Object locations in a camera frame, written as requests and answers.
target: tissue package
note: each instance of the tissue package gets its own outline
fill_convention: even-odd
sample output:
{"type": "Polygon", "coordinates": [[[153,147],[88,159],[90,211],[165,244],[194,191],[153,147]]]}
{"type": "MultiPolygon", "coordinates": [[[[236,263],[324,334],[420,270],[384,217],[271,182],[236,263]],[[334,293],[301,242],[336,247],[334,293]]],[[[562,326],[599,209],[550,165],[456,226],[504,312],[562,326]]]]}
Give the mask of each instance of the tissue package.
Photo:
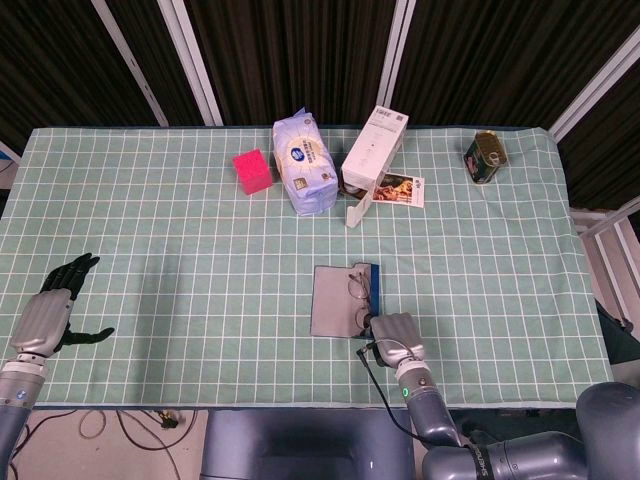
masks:
{"type": "Polygon", "coordinates": [[[304,110],[273,124],[276,166],[293,208],[313,215],[331,208],[338,179],[311,113],[304,110]]]}

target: robotic hand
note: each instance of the robotic hand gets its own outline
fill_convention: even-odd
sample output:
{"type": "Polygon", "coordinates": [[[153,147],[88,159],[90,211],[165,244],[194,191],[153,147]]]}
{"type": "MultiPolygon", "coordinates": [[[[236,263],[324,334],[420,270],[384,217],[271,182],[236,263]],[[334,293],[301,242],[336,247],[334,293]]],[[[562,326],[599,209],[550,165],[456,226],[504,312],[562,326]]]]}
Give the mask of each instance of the robotic hand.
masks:
{"type": "Polygon", "coordinates": [[[428,452],[424,480],[632,480],[640,478],[640,390],[601,383],[576,405],[584,445],[560,432],[544,432],[492,445],[466,445],[424,362],[424,346],[408,313],[370,319],[374,341],[358,350],[371,380],[386,399],[364,358],[374,350],[380,366],[396,369],[409,415],[428,452]]]}
{"type": "Polygon", "coordinates": [[[99,260],[86,253],[53,270],[22,313],[10,342],[18,355],[0,371],[0,479],[6,478],[15,444],[44,384],[46,359],[65,345],[101,342],[114,332],[74,333],[69,323],[73,302],[99,260]]]}

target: black curtain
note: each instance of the black curtain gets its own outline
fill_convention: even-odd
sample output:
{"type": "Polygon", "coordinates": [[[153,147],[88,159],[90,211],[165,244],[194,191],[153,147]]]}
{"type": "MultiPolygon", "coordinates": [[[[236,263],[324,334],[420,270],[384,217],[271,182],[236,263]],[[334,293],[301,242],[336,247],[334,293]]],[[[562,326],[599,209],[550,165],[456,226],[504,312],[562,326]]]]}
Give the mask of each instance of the black curtain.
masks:
{"type": "Polygon", "coordinates": [[[638,25],[638,0],[418,0],[392,108],[549,128],[638,25]]]}
{"type": "Polygon", "coordinates": [[[559,144],[569,201],[617,209],[640,195],[640,62],[559,144]]]}
{"type": "Polygon", "coordinates": [[[188,0],[225,124],[269,125],[306,106],[361,124],[375,106],[393,0],[188,0]]]}
{"type": "Polygon", "coordinates": [[[107,0],[169,125],[203,125],[157,0],[107,0]]]}
{"type": "Polygon", "coordinates": [[[0,138],[17,153],[38,127],[157,125],[91,2],[2,2],[0,31],[0,138]]]}

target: white box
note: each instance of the white box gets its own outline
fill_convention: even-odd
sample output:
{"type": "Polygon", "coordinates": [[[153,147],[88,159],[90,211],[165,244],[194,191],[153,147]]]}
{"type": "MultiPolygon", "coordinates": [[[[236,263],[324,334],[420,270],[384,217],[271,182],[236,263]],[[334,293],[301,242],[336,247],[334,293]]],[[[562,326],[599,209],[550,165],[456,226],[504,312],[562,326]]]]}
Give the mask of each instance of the white box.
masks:
{"type": "Polygon", "coordinates": [[[408,121],[407,115],[376,106],[342,164],[344,182],[363,190],[374,187],[398,151],[408,121]]]}

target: green grid tablecloth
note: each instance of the green grid tablecloth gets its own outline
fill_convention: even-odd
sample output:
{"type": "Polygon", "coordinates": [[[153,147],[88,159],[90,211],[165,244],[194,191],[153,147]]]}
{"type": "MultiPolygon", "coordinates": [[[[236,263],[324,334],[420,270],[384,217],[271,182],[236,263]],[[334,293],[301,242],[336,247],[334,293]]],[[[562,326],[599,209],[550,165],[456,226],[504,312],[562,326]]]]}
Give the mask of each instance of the green grid tablecloth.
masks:
{"type": "MultiPolygon", "coordinates": [[[[0,352],[46,273],[90,251],[72,324],[116,332],[50,360],[43,404],[379,406],[363,342],[309,336],[314,265],[365,261],[449,405],[573,403],[610,373],[556,146],[499,133],[509,165],[477,186],[474,133],[407,131],[391,170],[426,179],[425,208],[374,204],[349,230],[343,198],[298,217],[279,182],[242,193],[231,158],[270,153],[269,129],[36,130],[0,222],[0,352]]],[[[322,134],[339,159],[358,131],[322,134]]]]}

